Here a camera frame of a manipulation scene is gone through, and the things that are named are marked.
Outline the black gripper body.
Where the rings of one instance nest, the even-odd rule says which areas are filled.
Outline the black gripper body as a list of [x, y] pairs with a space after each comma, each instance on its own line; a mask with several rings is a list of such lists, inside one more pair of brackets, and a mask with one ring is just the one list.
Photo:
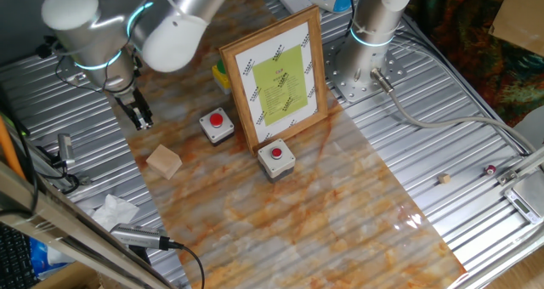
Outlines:
[[143, 118], [149, 116], [149, 106], [138, 88], [130, 88], [124, 93], [116, 93], [114, 97], [122, 110], [130, 118], [137, 117], [136, 111], [138, 111]]

